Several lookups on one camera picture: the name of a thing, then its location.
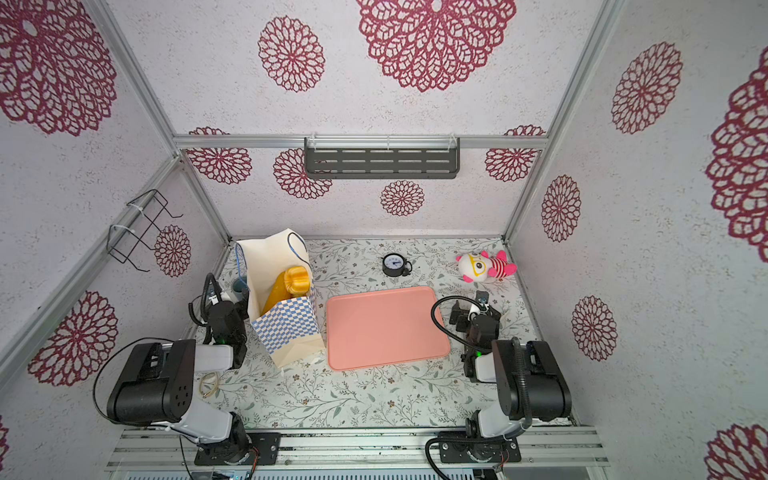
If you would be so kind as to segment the long baguette bread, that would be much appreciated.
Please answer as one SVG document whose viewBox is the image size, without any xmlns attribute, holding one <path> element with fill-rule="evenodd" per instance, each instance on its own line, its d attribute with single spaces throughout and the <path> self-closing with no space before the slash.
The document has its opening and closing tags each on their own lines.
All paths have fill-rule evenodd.
<svg viewBox="0 0 768 480">
<path fill-rule="evenodd" d="M 285 277 L 286 277 L 286 271 L 281 272 L 277 276 L 275 283 L 272 286 L 272 289 L 267 297 L 267 300 L 264 303 L 264 306 L 261 311 L 261 315 L 265 315 L 279 302 L 292 298 L 292 294 L 289 292 L 288 288 L 286 287 Z"/>
</svg>

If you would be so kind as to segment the blue checkered paper bag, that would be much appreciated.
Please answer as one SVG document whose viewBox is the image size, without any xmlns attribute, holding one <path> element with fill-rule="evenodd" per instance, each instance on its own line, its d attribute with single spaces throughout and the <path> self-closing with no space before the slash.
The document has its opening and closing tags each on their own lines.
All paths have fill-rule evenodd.
<svg viewBox="0 0 768 480">
<path fill-rule="evenodd" d="M 258 340 L 278 368 L 304 360 L 325 350 L 316 315 L 315 281 L 304 239 L 291 229 L 263 239 L 241 240 L 249 287 L 249 322 Z M 308 294 L 276 304 L 261 315 L 277 276 L 296 266 L 311 277 Z"/>
</svg>

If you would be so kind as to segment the small bundt cake bread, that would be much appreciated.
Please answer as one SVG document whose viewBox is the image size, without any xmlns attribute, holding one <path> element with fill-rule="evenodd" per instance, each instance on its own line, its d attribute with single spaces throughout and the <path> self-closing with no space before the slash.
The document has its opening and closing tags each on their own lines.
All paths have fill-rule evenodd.
<svg viewBox="0 0 768 480">
<path fill-rule="evenodd" d="M 309 271 L 303 266 L 291 267 L 283 272 L 283 282 L 287 293 L 293 298 L 304 296 L 311 289 Z"/>
</svg>

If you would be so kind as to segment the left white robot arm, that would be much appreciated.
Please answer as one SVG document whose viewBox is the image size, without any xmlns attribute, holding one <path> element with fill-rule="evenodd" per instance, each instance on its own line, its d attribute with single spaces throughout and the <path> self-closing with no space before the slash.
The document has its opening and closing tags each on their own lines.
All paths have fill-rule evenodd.
<svg viewBox="0 0 768 480">
<path fill-rule="evenodd" d="M 203 463 L 242 464 L 253 452 L 242 418 L 206 403 L 194 380 L 198 374 L 242 365 L 247 353 L 244 320 L 211 273 L 199 306 L 189 303 L 188 313 L 205 330 L 203 342 L 135 342 L 107 399 L 106 418 L 119 425 L 174 431 L 196 444 Z"/>
</svg>

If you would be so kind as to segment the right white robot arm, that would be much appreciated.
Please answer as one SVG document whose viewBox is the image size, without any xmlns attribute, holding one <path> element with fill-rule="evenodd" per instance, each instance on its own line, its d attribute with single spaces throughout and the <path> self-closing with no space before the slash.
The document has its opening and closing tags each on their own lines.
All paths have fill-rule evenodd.
<svg viewBox="0 0 768 480">
<path fill-rule="evenodd" d="M 572 396 L 549 344 L 524 343 L 517 337 L 503 340 L 501 313 L 479 291 L 474 298 L 451 295 L 448 323 L 441 331 L 463 346 L 460 360 L 471 382 L 493 385 L 497 399 L 466 420 L 465 436 L 472 440 L 510 441 L 525 433 L 535 420 L 551 422 L 571 415 Z"/>
</svg>

